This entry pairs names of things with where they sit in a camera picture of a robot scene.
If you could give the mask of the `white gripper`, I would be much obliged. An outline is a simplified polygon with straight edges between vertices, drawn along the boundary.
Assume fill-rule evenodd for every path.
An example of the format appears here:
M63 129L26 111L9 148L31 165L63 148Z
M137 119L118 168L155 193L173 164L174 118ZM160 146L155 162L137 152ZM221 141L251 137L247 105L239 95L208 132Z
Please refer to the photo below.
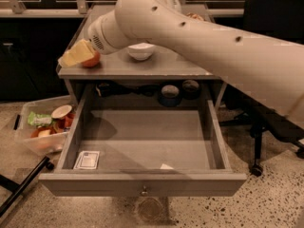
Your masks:
M127 46L114 11L100 16L88 28L91 43L82 39L68 49L58 60L61 67L74 67L94 56L96 48L101 54L110 54Z

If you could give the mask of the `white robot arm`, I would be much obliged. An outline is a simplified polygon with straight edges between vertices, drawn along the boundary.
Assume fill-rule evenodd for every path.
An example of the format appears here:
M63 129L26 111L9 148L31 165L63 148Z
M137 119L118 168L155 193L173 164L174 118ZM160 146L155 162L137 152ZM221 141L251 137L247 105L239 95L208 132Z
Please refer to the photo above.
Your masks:
M73 67L138 43L169 48L304 127L304 46L183 15L178 0L118 0L59 59Z

